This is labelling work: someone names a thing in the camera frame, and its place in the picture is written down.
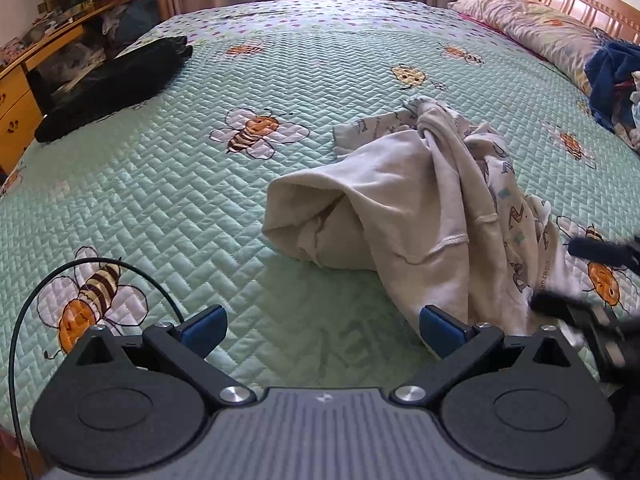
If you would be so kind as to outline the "white letter-print shirt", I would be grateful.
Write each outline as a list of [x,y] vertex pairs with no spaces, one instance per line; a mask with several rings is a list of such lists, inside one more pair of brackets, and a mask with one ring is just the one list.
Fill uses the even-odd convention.
[[268,186],[280,252],[372,270],[411,324],[426,306],[528,335],[536,292],[580,295],[549,202],[525,193],[506,141],[427,96],[333,130],[336,162]]

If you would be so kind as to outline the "white patterned garment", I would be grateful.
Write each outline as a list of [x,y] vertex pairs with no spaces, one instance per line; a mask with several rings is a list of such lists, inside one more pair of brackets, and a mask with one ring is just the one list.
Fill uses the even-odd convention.
[[639,153],[639,89],[640,72],[631,74],[631,80],[615,87],[614,113],[612,123],[614,133],[627,146]]

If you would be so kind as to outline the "green quilted bee bedspread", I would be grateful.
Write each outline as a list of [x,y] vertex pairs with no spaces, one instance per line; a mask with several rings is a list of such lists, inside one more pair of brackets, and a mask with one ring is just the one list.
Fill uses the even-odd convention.
[[186,67],[161,94],[32,144],[1,195],[1,426],[26,428],[62,360],[30,294],[85,248],[125,261],[146,322],[220,304],[209,361],[250,388],[390,388],[430,356],[378,277],[262,236],[269,182],[333,162],[336,125],[432,96],[506,140],[520,187],[609,240],[639,229],[639,159],[552,64],[417,2],[285,0],[171,18]]

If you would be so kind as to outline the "navy blue garment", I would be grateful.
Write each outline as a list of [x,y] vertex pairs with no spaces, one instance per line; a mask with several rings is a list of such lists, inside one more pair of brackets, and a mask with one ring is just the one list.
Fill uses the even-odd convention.
[[586,63],[590,84],[589,106],[597,124],[614,131],[616,87],[632,79],[639,69],[639,47],[627,41],[607,41]]

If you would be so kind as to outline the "floral pillow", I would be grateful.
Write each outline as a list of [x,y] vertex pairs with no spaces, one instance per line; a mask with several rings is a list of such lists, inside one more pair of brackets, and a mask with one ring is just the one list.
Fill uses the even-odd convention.
[[576,18],[530,0],[457,0],[448,6],[545,58],[590,95],[585,66],[602,44]]

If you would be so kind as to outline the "wooden headboard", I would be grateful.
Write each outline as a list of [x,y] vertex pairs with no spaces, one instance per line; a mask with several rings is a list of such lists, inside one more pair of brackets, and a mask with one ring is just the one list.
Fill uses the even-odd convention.
[[604,30],[615,39],[639,43],[640,13],[622,0],[534,0]]

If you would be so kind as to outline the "black folded garment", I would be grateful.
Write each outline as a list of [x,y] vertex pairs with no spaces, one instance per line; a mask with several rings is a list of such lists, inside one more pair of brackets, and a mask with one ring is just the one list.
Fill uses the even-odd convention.
[[154,98],[181,72],[193,54],[185,36],[165,37],[106,61],[54,102],[35,130],[35,140],[47,144]]

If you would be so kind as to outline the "yellow wooden desk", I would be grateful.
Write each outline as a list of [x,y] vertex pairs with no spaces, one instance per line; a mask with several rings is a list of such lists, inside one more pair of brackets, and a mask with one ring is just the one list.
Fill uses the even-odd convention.
[[94,10],[44,37],[1,70],[1,173],[17,165],[48,112],[57,84],[37,80],[37,70],[76,41],[97,44],[111,58],[160,22],[156,0],[120,0]]

